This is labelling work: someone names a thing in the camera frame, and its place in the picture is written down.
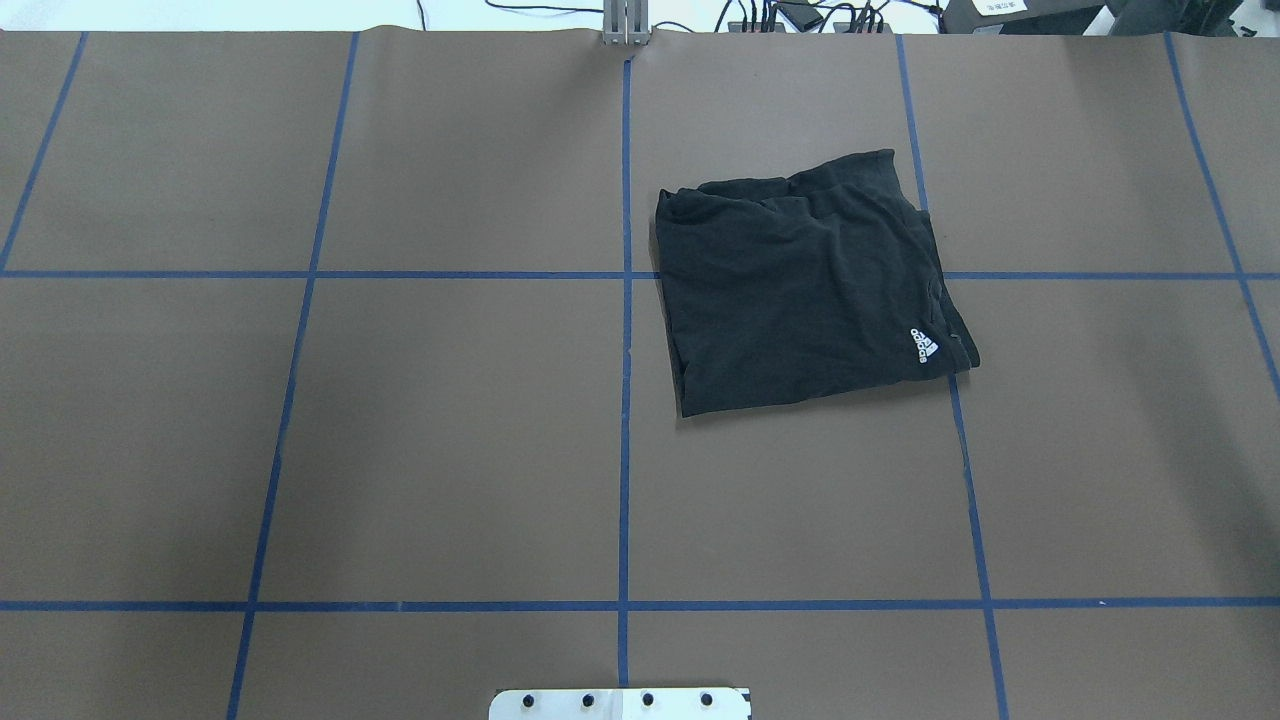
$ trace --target metal bracket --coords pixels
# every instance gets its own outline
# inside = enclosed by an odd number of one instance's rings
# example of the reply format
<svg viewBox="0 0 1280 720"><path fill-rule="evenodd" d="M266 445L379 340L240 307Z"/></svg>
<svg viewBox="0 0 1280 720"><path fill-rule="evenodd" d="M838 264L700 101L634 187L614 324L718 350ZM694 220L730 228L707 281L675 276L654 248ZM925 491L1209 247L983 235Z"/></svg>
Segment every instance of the metal bracket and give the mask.
<svg viewBox="0 0 1280 720"><path fill-rule="evenodd" d="M604 0L605 45L649 45L649 0Z"/></svg>
<svg viewBox="0 0 1280 720"><path fill-rule="evenodd" d="M746 688L503 691L489 720L751 720Z"/></svg>

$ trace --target black garment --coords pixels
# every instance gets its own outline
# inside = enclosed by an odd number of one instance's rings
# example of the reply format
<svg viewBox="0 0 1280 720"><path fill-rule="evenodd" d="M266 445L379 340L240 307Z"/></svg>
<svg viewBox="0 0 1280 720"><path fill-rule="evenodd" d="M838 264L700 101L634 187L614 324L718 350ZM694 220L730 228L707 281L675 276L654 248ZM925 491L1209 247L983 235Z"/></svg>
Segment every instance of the black garment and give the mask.
<svg viewBox="0 0 1280 720"><path fill-rule="evenodd" d="M978 366L892 150L662 191L657 233L685 418Z"/></svg>

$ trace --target black device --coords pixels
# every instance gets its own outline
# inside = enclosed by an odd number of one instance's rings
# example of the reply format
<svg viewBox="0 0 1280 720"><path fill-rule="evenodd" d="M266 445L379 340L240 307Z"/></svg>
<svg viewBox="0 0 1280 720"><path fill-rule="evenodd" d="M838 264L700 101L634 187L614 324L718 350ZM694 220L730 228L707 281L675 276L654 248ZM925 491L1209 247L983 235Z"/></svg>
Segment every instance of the black device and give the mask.
<svg viewBox="0 0 1280 720"><path fill-rule="evenodd" d="M791 24L800 32L809 32L822 23L822 13L819 13L817 8L810 6L808 3L792 0L791 3L778 3L776 8L786 15L786 18L791 20Z"/></svg>
<svg viewBox="0 0 1280 720"><path fill-rule="evenodd" d="M751 32L756 32L756 33L759 33L759 32L787 32L787 26L781 26L780 24L780 26L776 26L776 27L765 29L767 24L768 23L758 22L758 23L755 23L755 27L751 27L751 23L740 23L737 20L732 20L732 22L728 23L728 31L730 32L746 32L746 33L751 33Z"/></svg>

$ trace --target black cable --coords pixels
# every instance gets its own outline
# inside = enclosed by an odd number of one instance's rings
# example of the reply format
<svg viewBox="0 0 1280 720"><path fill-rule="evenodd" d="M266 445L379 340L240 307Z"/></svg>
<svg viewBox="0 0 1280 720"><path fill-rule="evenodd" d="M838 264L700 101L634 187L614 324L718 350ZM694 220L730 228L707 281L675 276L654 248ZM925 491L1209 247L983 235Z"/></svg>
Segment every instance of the black cable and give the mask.
<svg viewBox="0 0 1280 720"><path fill-rule="evenodd" d="M852 3L837 3L831 8L831 10L827 12L827 17L822 18L822 24L818 26L818 32L827 29L827 23L831 20L831 15L835 15L840 9L849 10L849 23L850 27L852 27L854 20L858 19L858 8L854 8Z"/></svg>
<svg viewBox="0 0 1280 720"><path fill-rule="evenodd" d="M771 3L773 5L796 5L799 8L813 8L815 10L833 10L835 8L838 8L840 5L847 4L847 3L841 3L841 4L837 4L837 5L823 5L822 3L806 3L805 0L771 0ZM796 29L800 31L800 32L804 32L804 28L796 28Z"/></svg>
<svg viewBox="0 0 1280 720"><path fill-rule="evenodd" d="M603 15L603 8L562 8L559 5L499 5L493 0L484 0L485 5L499 10L558 10L561 13L596 13Z"/></svg>
<svg viewBox="0 0 1280 720"><path fill-rule="evenodd" d="M863 32L863 23L870 20L870 17L872 17L872 3L870 0L867 0L867 4L863 5L861 12L858 13L858 17L854 19L854 22L849 23L849 27L845 28L845 32L846 33Z"/></svg>
<svg viewBox="0 0 1280 720"><path fill-rule="evenodd" d="M673 27L678 27L680 29L682 29L685 32L696 32L695 29L690 28L689 26L680 24L676 20L662 20L660 23L654 23L653 29L658 29L662 26L673 26Z"/></svg>
<svg viewBox="0 0 1280 720"><path fill-rule="evenodd" d="M724 15L728 14L728 6L732 5L732 4L733 4L733 0L724 0L724 6L721 8L721 14L719 14L718 18L716 18L716 27L712 29L712 32L719 32L719 26L724 22ZM742 4L742 0L737 0L737 6L742 9L742 24L745 26L746 24L746 5Z"/></svg>
<svg viewBox="0 0 1280 720"><path fill-rule="evenodd" d="M925 5L924 3L916 3L915 0L886 0L884 5L881 5L879 9L883 10L884 6L890 5L891 3L900 3L902 5L910 5L913 8L919 8L924 10L925 13L933 15L933 19L937 20L938 32L940 33L943 32L942 5L938 5L937 3L934 3L933 5Z"/></svg>
<svg viewBox="0 0 1280 720"><path fill-rule="evenodd" d="M876 8L874 5L872 5L870 0L867 0L867 24L858 26L858 32L874 33L877 19L881 22L881 24L884 23L884 15L879 13L879 8Z"/></svg>

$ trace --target metal plate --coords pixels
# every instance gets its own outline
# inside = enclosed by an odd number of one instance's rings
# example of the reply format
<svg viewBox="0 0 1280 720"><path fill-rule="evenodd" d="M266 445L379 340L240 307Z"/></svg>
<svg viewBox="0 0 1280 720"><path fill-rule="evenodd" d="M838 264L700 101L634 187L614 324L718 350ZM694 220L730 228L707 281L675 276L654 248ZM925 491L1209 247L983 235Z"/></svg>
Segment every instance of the metal plate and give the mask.
<svg viewBox="0 0 1280 720"><path fill-rule="evenodd" d="M503 691L489 720L750 720L745 688Z"/></svg>

